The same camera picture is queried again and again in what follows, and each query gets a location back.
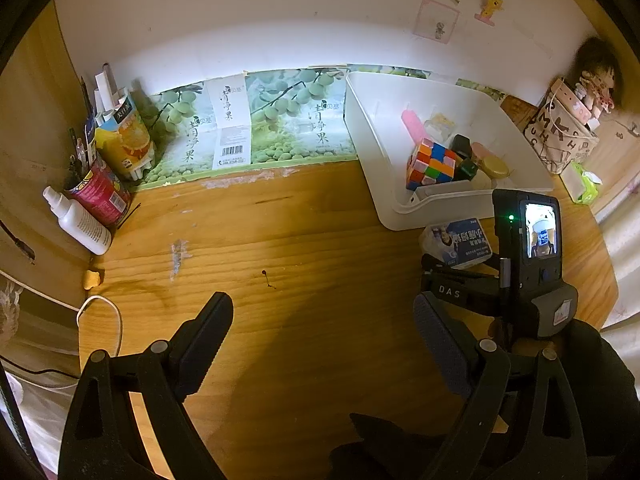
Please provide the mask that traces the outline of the blue floss pick box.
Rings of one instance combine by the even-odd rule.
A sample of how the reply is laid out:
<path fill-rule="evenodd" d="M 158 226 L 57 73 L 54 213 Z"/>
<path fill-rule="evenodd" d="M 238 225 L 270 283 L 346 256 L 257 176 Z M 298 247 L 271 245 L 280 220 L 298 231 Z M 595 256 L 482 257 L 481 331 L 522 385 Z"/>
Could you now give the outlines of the blue floss pick box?
<path fill-rule="evenodd" d="M 492 249 L 477 218 L 428 226 L 419 245 L 424 254 L 456 270 L 469 269 L 487 261 Z"/>

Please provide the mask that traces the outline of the green black small box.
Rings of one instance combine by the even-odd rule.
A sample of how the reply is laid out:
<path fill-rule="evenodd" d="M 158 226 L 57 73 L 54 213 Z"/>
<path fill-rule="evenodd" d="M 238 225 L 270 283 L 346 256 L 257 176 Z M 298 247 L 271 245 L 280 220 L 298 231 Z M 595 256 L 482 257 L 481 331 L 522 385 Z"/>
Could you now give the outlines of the green black small box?
<path fill-rule="evenodd" d="M 450 142 L 450 150 L 454 153 L 454 180 L 472 181 L 477 174 L 477 164 L 473 160 L 471 141 L 462 134 L 456 134 Z"/>

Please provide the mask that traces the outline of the colourful rubiks cube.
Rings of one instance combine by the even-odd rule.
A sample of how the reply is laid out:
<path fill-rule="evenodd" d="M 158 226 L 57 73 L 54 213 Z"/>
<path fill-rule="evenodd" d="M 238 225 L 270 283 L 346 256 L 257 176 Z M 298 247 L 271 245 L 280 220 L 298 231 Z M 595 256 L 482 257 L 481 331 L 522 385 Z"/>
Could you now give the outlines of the colourful rubiks cube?
<path fill-rule="evenodd" d="M 415 191 L 419 186 L 454 180 L 454 153 L 431 139 L 416 144 L 409 156 L 406 169 L 406 189 Z"/>

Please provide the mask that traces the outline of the pink cylindrical case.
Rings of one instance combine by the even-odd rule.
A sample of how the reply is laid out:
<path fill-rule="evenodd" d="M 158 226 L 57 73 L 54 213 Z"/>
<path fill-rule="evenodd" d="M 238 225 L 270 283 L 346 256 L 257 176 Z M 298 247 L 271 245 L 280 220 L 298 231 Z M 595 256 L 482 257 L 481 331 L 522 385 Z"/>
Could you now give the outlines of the pink cylindrical case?
<path fill-rule="evenodd" d="M 404 110 L 400 118 L 414 144 L 420 144 L 424 139 L 428 138 L 428 133 L 426 132 L 423 122 L 421 122 L 416 112 L 413 110 Z"/>

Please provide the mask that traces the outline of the white compact camera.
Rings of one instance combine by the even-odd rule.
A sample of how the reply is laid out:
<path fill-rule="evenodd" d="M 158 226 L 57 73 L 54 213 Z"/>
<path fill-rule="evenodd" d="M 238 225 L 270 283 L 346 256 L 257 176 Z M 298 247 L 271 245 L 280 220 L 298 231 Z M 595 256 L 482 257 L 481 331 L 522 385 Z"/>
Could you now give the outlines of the white compact camera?
<path fill-rule="evenodd" d="M 476 191 L 473 181 L 449 181 L 419 186 L 413 192 L 413 197 L 417 200 L 426 200 L 434 196 L 471 191 Z"/>

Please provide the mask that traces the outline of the green tissue pack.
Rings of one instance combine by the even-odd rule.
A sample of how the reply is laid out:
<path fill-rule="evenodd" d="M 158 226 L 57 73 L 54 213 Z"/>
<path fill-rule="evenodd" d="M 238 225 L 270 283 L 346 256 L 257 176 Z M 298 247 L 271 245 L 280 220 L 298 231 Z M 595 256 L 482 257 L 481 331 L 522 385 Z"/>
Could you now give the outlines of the green tissue pack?
<path fill-rule="evenodd" d="M 602 180 L 585 170 L 578 162 L 570 162 L 560 173 L 560 179 L 574 204 L 590 205 L 599 194 Z"/>

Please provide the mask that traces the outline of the patterned canvas bag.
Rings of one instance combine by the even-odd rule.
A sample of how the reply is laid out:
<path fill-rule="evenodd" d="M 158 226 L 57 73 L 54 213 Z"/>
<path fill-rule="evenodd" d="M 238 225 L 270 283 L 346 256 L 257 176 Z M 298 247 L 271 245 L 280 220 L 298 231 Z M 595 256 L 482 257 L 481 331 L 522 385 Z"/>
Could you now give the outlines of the patterned canvas bag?
<path fill-rule="evenodd" d="M 550 174 L 560 174 L 571 162 L 584 162 L 599 143 L 549 90 L 524 136 Z"/>

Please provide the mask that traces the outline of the white spray bottle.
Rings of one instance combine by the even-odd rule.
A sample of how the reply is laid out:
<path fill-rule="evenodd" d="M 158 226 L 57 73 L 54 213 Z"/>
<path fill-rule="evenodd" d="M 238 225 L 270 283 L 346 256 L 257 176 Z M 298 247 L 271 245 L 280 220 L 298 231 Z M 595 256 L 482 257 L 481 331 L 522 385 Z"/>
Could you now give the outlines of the white spray bottle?
<path fill-rule="evenodd" d="M 82 246 L 100 256 L 107 252 L 112 242 L 111 232 L 93 217 L 77 200 L 70 200 L 50 186 L 42 191 L 58 225 Z"/>

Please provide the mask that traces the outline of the brown haired doll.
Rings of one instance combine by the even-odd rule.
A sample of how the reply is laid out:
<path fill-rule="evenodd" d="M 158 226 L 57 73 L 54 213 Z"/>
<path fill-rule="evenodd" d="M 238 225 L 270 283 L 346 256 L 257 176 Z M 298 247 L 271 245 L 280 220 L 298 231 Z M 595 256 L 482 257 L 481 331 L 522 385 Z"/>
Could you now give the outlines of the brown haired doll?
<path fill-rule="evenodd" d="M 599 119 L 611 113 L 620 100 L 617 93 L 622 85 L 620 64 L 608 46 L 598 37 L 589 37 L 575 56 L 572 85 L 575 96 Z"/>

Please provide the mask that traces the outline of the white plastic storage bin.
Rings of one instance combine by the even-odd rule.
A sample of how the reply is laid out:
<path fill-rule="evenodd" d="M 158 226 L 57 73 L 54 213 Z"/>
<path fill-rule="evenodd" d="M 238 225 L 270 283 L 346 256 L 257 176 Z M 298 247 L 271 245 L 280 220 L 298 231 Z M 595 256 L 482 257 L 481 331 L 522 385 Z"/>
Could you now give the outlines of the white plastic storage bin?
<path fill-rule="evenodd" d="M 495 188 L 546 194 L 550 174 L 484 93 L 381 73 L 346 77 L 344 121 L 386 229 L 494 213 Z"/>

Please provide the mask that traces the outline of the red printed can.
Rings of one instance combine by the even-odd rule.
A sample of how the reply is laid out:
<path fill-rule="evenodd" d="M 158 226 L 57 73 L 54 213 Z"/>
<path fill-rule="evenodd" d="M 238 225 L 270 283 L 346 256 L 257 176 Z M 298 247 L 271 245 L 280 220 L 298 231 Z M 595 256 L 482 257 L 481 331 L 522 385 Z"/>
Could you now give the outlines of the red printed can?
<path fill-rule="evenodd" d="M 114 228 L 125 218 L 131 204 L 126 186 L 100 155 L 96 156 L 85 177 L 65 193 L 107 229 Z"/>

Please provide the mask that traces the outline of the green fruit printed box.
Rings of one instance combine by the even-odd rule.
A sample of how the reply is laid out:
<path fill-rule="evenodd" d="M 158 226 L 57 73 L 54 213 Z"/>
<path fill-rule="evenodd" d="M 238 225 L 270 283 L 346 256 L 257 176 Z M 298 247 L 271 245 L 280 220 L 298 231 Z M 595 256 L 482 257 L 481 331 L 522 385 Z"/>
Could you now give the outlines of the green fruit printed box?
<path fill-rule="evenodd" d="M 193 84 L 134 100 L 155 144 L 155 162 L 137 191 L 231 174 L 276 162 L 352 159 L 344 123 L 346 78 L 374 73 L 426 79 L 484 93 L 506 92 L 469 79 L 393 65 L 349 64 L 262 70 Z"/>

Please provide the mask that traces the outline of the orange juice carton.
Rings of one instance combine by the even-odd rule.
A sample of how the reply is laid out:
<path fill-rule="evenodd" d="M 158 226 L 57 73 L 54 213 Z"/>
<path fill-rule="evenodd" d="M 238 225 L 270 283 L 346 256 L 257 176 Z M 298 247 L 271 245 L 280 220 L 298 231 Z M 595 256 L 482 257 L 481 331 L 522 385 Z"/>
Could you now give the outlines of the orange juice carton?
<path fill-rule="evenodd" d="M 119 177 L 141 181 L 155 164 L 155 144 L 127 90 L 114 110 L 96 116 L 96 148 Z"/>

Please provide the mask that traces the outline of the pink square wall sticker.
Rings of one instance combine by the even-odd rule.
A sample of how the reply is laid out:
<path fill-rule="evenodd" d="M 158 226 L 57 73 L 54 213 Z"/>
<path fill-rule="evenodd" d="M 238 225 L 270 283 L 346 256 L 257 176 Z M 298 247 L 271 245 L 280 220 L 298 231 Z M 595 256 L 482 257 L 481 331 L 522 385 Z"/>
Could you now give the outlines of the pink square wall sticker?
<path fill-rule="evenodd" d="M 435 0 L 422 0 L 413 33 L 421 38 L 448 44 L 460 12 Z"/>

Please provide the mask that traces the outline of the yellow duck wall hook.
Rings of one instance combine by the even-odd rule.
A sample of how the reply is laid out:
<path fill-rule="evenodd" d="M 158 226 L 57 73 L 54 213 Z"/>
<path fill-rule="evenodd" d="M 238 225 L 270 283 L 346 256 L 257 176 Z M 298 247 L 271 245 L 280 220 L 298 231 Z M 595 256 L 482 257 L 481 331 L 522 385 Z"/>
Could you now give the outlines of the yellow duck wall hook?
<path fill-rule="evenodd" d="M 489 26 L 494 26 L 495 23 L 492 20 L 496 12 L 503 10 L 503 0 L 484 0 L 480 7 L 480 12 L 474 15 L 474 18 Z"/>

